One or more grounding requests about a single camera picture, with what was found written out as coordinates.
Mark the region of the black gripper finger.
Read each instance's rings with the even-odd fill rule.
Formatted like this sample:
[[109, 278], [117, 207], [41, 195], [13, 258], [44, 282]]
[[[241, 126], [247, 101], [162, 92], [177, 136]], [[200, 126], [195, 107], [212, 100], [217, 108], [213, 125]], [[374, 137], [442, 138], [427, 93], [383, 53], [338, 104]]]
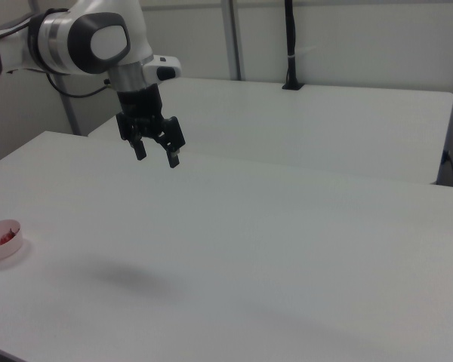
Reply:
[[146, 157], [146, 151], [142, 141], [142, 134], [137, 125], [137, 120], [130, 118], [127, 115], [117, 115], [116, 120], [120, 137], [124, 141], [128, 141], [135, 152], [137, 160], [143, 160]]
[[160, 132], [156, 142], [165, 150], [170, 168], [180, 164], [180, 149], [186, 145], [177, 117], [165, 118], [159, 122]]

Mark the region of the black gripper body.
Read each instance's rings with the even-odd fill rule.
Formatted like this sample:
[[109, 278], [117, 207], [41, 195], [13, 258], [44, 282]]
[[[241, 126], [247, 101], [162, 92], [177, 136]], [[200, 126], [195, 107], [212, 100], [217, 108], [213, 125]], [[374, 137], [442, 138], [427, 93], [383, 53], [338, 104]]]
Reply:
[[122, 108], [116, 115], [121, 138], [132, 138], [133, 126], [138, 127], [142, 137], [158, 138], [164, 133], [162, 99], [157, 84], [117, 95]]

